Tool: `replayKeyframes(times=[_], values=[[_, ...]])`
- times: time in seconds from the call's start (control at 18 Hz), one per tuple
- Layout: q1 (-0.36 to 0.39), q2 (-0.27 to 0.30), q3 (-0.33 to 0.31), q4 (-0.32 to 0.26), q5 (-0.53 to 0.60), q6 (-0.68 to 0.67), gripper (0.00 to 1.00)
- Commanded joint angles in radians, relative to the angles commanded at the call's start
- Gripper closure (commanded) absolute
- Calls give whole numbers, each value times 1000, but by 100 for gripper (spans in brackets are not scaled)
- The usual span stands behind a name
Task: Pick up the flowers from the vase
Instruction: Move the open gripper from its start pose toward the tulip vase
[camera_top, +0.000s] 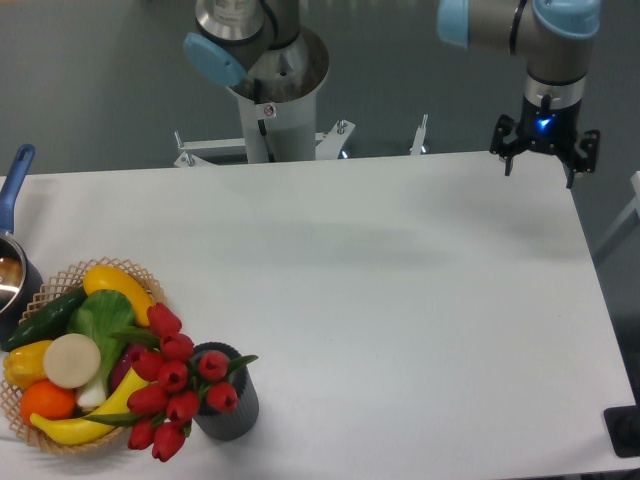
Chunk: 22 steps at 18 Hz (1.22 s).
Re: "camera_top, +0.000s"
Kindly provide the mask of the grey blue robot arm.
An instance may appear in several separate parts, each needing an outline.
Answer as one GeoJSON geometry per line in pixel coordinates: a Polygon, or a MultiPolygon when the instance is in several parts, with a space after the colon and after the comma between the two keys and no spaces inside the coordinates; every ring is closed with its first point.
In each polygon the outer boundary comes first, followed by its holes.
{"type": "MultiPolygon", "coordinates": [[[[569,178],[596,168],[600,134],[577,119],[594,38],[597,1],[443,1],[437,33],[462,48],[523,57],[527,79],[518,119],[501,116],[489,150],[506,166],[526,151],[551,155],[569,178]]],[[[316,137],[316,96],[329,71],[321,38],[296,1],[200,1],[183,43],[191,65],[226,87],[240,111],[252,163],[334,158],[344,138],[316,137]]]]}

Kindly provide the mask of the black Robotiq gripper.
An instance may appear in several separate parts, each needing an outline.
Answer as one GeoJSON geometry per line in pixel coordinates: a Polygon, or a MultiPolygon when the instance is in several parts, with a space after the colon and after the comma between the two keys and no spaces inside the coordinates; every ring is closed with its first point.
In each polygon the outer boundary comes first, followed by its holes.
{"type": "Polygon", "coordinates": [[[520,121],[502,114],[494,127],[489,152],[504,163],[504,175],[513,169],[514,157],[531,150],[561,156],[566,170],[566,188],[577,176],[594,173],[598,163],[601,132],[588,130],[577,135],[581,101],[573,105],[543,108],[523,98],[520,121]]]}

